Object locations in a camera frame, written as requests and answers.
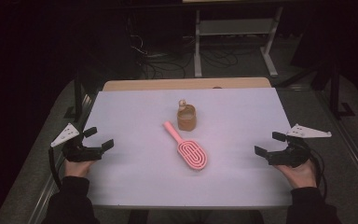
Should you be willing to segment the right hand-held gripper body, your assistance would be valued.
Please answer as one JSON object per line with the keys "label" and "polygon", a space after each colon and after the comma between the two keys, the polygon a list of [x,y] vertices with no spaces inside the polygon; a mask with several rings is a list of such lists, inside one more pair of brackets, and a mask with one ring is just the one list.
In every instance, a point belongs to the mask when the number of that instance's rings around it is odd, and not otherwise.
{"label": "right hand-held gripper body", "polygon": [[293,126],[286,135],[286,149],[268,153],[269,165],[287,165],[297,167],[305,163],[311,156],[311,148],[305,142],[309,138],[328,138],[330,132],[319,131],[299,124]]}

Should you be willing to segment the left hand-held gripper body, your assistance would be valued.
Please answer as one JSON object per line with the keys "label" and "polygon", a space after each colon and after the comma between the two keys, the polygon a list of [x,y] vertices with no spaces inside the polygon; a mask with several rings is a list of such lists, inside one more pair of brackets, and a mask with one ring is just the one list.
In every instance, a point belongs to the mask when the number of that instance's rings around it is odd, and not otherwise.
{"label": "left hand-held gripper body", "polygon": [[100,160],[103,155],[101,147],[85,147],[83,145],[84,138],[86,137],[83,132],[79,131],[72,123],[68,123],[50,143],[50,148],[63,144],[62,154],[68,161]]}

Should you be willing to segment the black metal stand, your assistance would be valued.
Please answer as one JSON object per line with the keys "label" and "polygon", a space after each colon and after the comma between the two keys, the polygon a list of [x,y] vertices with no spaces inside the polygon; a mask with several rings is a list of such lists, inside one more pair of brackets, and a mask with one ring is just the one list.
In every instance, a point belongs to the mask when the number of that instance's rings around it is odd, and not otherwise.
{"label": "black metal stand", "polygon": [[338,120],[341,120],[342,117],[352,117],[354,116],[354,112],[351,107],[347,103],[341,103],[339,101],[339,80],[340,74],[338,72],[338,66],[333,63],[332,64],[332,72],[330,79],[330,111],[334,115],[334,117]]}

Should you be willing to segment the white table cover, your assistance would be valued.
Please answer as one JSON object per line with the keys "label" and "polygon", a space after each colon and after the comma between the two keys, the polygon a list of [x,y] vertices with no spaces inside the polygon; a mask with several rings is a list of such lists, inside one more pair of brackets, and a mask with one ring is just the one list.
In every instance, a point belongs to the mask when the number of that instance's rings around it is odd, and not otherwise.
{"label": "white table cover", "polygon": [[[164,129],[178,103],[195,106],[197,126],[183,132],[207,153],[204,169],[182,159]],[[290,124],[272,88],[173,91],[103,91],[87,121],[98,132],[84,140],[97,147],[112,139],[89,174],[96,205],[156,208],[272,208],[291,202],[291,187],[255,147],[286,145],[272,138]]]}

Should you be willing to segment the person's right hand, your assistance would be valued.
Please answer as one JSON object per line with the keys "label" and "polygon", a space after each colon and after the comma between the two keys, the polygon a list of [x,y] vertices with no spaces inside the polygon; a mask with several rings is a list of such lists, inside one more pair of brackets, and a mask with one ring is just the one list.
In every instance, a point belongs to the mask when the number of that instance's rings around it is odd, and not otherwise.
{"label": "person's right hand", "polygon": [[316,188],[315,168],[310,160],[293,168],[287,165],[275,165],[294,189]]}

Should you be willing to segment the white metal stand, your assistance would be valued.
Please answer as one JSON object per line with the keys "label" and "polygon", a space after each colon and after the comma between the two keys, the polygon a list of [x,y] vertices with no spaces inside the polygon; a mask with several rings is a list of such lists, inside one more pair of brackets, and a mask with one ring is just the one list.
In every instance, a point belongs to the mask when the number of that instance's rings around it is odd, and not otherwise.
{"label": "white metal stand", "polygon": [[273,18],[267,19],[240,19],[240,20],[202,20],[200,11],[196,12],[195,24],[195,77],[202,77],[200,61],[200,38],[210,35],[267,35],[267,43],[260,48],[265,65],[271,77],[278,72],[269,55],[274,37],[280,23],[283,7],[278,7]]}

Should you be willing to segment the brown cup with small figure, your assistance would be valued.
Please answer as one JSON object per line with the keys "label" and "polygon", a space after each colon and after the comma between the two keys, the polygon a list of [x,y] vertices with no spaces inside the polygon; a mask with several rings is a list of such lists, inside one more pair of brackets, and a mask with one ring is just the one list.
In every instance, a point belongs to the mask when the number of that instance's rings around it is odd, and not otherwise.
{"label": "brown cup with small figure", "polygon": [[189,105],[185,99],[180,100],[178,103],[177,123],[178,128],[182,131],[191,132],[196,128],[196,108],[193,105]]}

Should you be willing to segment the pink hairbrush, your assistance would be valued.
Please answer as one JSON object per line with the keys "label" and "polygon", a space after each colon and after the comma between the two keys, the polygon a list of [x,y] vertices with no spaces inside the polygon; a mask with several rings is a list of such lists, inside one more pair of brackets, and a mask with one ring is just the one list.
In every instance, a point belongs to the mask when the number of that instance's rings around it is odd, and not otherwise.
{"label": "pink hairbrush", "polygon": [[177,143],[177,151],[193,170],[202,170],[208,161],[207,154],[195,141],[184,140],[169,121],[163,123],[165,130]]}

